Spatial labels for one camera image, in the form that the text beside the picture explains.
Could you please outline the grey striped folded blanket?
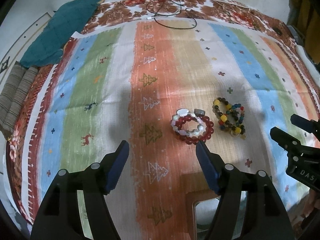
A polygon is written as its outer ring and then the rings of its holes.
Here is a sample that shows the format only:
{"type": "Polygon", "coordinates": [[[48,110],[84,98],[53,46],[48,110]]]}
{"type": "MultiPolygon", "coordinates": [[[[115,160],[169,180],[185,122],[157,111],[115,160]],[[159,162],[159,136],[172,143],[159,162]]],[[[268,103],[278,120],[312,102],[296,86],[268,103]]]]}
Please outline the grey striped folded blanket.
{"type": "Polygon", "coordinates": [[[1,91],[1,133],[9,139],[22,109],[23,103],[39,69],[25,68],[15,62],[1,91]]]}

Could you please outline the striped colourful cloth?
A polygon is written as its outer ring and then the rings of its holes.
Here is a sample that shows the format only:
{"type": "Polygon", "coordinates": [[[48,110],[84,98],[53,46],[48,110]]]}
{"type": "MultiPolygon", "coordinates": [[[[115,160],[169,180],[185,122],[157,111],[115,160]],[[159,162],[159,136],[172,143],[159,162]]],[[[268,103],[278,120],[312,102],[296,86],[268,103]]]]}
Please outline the striped colourful cloth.
{"type": "Polygon", "coordinates": [[[211,151],[238,169],[271,175],[291,210],[308,188],[286,175],[285,151],[271,138],[279,127],[303,144],[313,135],[293,126],[293,114],[319,115],[319,92],[289,48],[264,31],[199,20],[123,23],[74,34],[63,60],[40,85],[24,148],[18,206],[33,223],[57,171],[81,171],[130,143],[129,159],[107,197],[122,239],[189,239],[186,196],[208,188],[195,146],[182,142],[170,120],[178,109],[205,111],[213,101],[245,109],[245,134],[214,126],[211,151]]]}

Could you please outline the small black object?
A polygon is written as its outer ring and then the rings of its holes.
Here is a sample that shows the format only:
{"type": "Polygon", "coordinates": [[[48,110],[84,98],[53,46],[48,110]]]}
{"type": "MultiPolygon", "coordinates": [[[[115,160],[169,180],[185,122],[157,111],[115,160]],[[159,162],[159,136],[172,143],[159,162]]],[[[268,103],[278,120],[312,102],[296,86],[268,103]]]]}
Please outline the small black object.
{"type": "Polygon", "coordinates": [[[272,29],[273,29],[279,36],[282,35],[282,31],[281,31],[280,29],[278,29],[278,28],[276,28],[276,27],[273,27],[272,29]]]}

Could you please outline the white rolled cloth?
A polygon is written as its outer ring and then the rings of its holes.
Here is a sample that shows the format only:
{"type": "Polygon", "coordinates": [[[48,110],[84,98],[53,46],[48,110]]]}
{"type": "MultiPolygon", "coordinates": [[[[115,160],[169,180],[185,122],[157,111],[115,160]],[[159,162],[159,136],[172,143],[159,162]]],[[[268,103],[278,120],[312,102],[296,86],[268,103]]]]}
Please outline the white rolled cloth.
{"type": "Polygon", "coordinates": [[[305,52],[305,49],[301,45],[296,45],[296,52],[305,64],[315,83],[317,83],[317,85],[319,86],[319,71],[316,69],[316,66],[313,64],[313,62],[309,59],[307,53],[305,52]]]}

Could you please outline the mustard hanging garment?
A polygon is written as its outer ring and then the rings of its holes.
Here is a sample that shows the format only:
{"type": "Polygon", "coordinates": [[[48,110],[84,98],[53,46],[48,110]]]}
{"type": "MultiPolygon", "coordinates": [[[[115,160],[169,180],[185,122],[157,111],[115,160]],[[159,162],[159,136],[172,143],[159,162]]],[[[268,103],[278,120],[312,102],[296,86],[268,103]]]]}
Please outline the mustard hanging garment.
{"type": "Polygon", "coordinates": [[[294,27],[303,47],[319,67],[319,0],[289,0],[288,25],[294,27]]]}

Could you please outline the silver metal tin box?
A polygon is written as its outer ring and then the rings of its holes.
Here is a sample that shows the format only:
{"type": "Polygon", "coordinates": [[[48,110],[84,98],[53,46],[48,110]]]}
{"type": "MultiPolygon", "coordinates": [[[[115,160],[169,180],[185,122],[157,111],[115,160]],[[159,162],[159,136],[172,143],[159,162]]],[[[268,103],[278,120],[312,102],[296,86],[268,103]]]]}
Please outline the silver metal tin box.
{"type": "MultiPolygon", "coordinates": [[[[194,204],[195,218],[193,224],[196,232],[195,239],[205,238],[214,218],[214,215],[216,213],[217,207],[220,202],[220,198],[221,197],[210,197],[207,200],[202,200],[194,204]]],[[[240,197],[238,216],[235,224],[235,229],[233,231],[232,239],[237,239],[241,235],[246,212],[246,203],[247,191],[242,191],[240,197]]]]}

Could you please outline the teal pillow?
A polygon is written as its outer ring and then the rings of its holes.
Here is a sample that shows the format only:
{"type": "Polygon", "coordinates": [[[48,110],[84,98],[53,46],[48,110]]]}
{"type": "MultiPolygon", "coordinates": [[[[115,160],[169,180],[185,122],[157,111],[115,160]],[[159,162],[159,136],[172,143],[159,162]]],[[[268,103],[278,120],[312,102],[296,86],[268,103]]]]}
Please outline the teal pillow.
{"type": "Polygon", "coordinates": [[[73,0],[54,13],[42,33],[23,54],[20,64],[25,68],[58,64],[63,48],[74,32],[81,32],[97,7],[105,0],[73,0]]]}

